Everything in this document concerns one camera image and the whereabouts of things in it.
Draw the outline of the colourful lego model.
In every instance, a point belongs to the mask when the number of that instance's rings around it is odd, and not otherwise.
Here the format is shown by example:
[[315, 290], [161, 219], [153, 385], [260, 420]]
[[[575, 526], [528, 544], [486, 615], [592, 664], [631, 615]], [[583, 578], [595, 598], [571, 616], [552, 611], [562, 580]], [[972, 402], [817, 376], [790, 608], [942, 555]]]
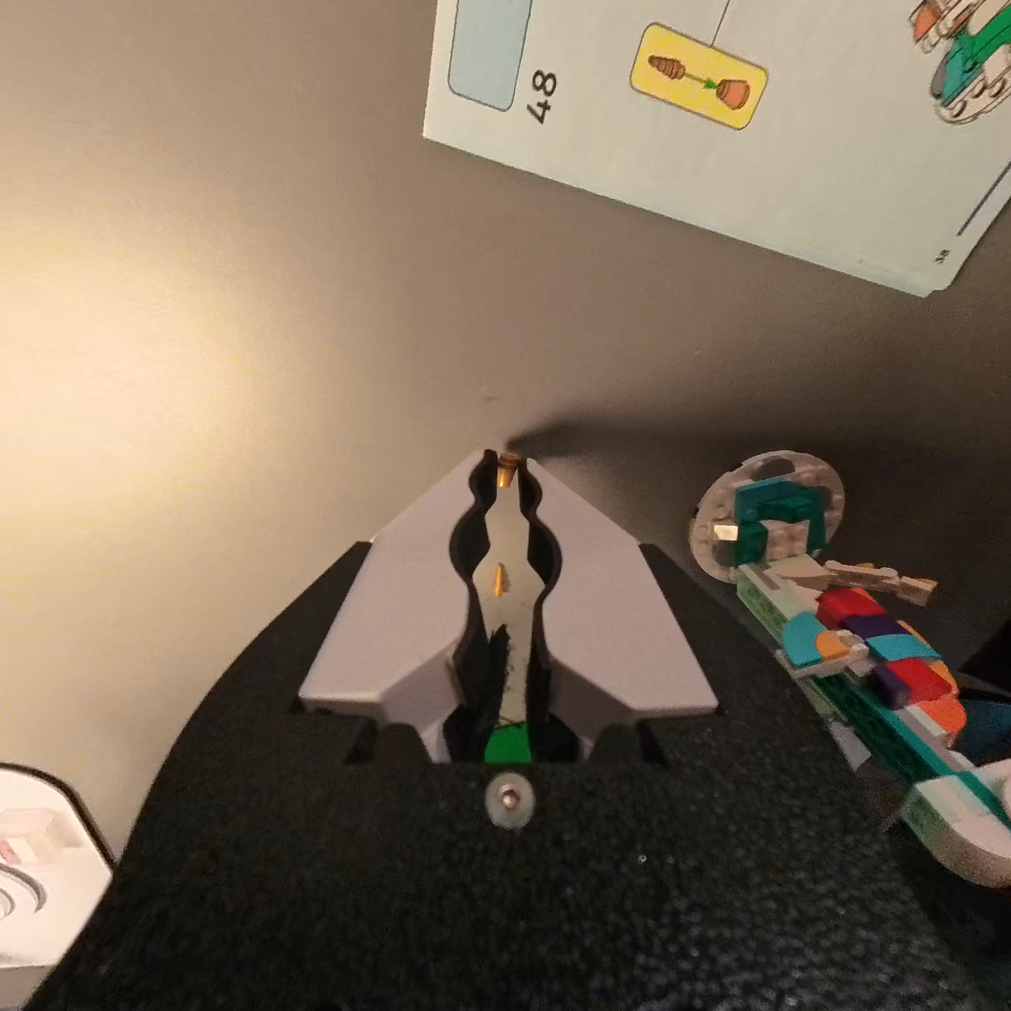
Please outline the colourful lego model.
[[733, 586], [837, 737], [899, 782], [897, 815], [917, 841], [952, 874], [1007, 893], [1009, 690], [959, 680], [880, 600], [926, 606], [935, 580], [829, 558], [844, 504], [841, 477], [824, 460], [758, 454], [701, 496], [690, 553]]

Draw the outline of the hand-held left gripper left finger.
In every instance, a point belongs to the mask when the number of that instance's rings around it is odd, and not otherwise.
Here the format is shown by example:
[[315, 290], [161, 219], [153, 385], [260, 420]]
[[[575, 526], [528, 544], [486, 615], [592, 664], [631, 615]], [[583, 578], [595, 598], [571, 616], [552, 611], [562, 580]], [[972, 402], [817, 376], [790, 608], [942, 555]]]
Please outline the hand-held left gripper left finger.
[[474, 452], [372, 538], [298, 698], [308, 711], [408, 725], [435, 762], [478, 761], [501, 678], [473, 575], [499, 458]]

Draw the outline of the white flat tray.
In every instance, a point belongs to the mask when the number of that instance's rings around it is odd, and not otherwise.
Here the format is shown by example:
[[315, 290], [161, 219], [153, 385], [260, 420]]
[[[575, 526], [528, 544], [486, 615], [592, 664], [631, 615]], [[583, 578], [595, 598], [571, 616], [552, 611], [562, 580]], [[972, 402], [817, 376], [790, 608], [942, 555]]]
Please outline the white flat tray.
[[106, 891], [114, 859], [76, 793], [24, 765], [1, 765], [1, 966], [50, 968]]

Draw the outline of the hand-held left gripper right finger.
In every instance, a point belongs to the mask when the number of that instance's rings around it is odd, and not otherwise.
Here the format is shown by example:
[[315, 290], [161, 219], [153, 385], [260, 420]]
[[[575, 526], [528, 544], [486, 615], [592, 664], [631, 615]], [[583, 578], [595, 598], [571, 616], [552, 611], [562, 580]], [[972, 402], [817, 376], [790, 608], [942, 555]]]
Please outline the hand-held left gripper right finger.
[[533, 760], [586, 759], [613, 726], [716, 713], [639, 541], [533, 459], [518, 477], [542, 581], [524, 698]]

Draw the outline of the open instruction booklet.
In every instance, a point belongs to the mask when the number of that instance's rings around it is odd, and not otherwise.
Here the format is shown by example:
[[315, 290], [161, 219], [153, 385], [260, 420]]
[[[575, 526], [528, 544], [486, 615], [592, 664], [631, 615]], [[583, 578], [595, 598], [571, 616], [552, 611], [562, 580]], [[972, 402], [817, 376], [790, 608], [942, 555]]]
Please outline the open instruction booklet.
[[423, 136], [910, 294], [1009, 201], [1007, 1], [438, 2]]

